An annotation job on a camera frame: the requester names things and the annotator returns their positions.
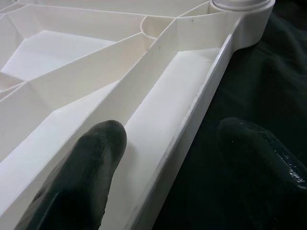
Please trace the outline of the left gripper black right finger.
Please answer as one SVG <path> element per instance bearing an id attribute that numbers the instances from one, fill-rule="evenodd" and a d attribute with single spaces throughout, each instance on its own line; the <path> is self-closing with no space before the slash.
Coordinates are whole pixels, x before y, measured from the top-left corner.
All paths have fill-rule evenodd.
<path id="1" fill-rule="evenodd" d="M 228 117 L 217 141 L 255 229 L 307 228 L 307 168 L 271 131 Z"/>

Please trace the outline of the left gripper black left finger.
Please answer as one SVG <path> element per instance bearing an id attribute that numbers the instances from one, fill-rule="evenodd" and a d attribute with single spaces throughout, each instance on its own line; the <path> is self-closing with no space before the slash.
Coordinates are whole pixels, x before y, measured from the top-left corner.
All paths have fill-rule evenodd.
<path id="1" fill-rule="evenodd" d="M 51 171 L 15 229 L 99 229 L 126 145 L 120 122 L 107 120 L 91 127 Z"/>

